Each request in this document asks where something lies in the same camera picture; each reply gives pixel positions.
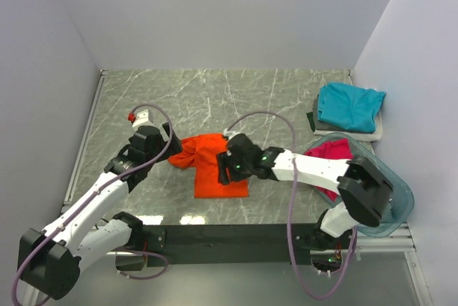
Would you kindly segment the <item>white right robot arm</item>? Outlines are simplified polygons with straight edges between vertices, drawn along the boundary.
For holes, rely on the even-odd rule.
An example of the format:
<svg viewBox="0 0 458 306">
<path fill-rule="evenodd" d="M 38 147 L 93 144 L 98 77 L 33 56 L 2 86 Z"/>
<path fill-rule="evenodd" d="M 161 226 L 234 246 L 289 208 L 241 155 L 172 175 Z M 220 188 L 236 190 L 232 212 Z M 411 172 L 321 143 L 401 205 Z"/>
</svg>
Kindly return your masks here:
<svg viewBox="0 0 458 306">
<path fill-rule="evenodd" d="M 336 193 L 341 201 L 325 210 L 313 229 L 302 237 L 310 250 L 333 249 L 356 226 L 378 227 L 393 192 L 393 184 L 367 157 L 325 159 L 280 147 L 261 149 L 238 132 L 228 137 L 224 151 L 216 159 L 218 182 L 222 185 L 255 176 L 304 183 Z"/>
</svg>

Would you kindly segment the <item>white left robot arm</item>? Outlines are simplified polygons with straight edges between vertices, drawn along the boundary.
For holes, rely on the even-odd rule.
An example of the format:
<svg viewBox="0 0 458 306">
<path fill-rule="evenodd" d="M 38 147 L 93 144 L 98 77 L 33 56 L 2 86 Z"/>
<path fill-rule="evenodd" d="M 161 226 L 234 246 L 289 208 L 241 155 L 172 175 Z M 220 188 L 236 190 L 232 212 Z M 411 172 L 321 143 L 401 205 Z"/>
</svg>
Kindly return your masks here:
<svg viewBox="0 0 458 306">
<path fill-rule="evenodd" d="M 143 223 L 126 212 L 116 214 L 102 229 L 92 229 L 147 178 L 154 164 L 181 150 L 170 122 L 162 126 L 167 139 L 150 121 L 135 120 L 132 126 L 135 131 L 128 144 L 75 204 L 42 230 L 29 229 L 22 235 L 14 287 L 23 281 L 47 297 L 60 300 L 80 275 L 108 252 L 142 246 Z"/>
</svg>

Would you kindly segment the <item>orange t shirt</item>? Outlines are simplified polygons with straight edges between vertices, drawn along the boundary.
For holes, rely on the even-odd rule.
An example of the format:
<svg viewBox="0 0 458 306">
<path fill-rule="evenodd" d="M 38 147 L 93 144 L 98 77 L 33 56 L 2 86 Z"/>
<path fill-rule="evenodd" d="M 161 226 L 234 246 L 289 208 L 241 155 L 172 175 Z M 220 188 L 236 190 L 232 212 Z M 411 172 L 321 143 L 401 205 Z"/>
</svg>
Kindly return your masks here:
<svg viewBox="0 0 458 306">
<path fill-rule="evenodd" d="M 248 181 L 218 182 L 217 154 L 225 151 L 227 141 L 221 133 L 200 134 L 181 141 L 182 151 L 169 157 L 177 168 L 195 168 L 194 198 L 244 198 L 249 196 Z"/>
</svg>

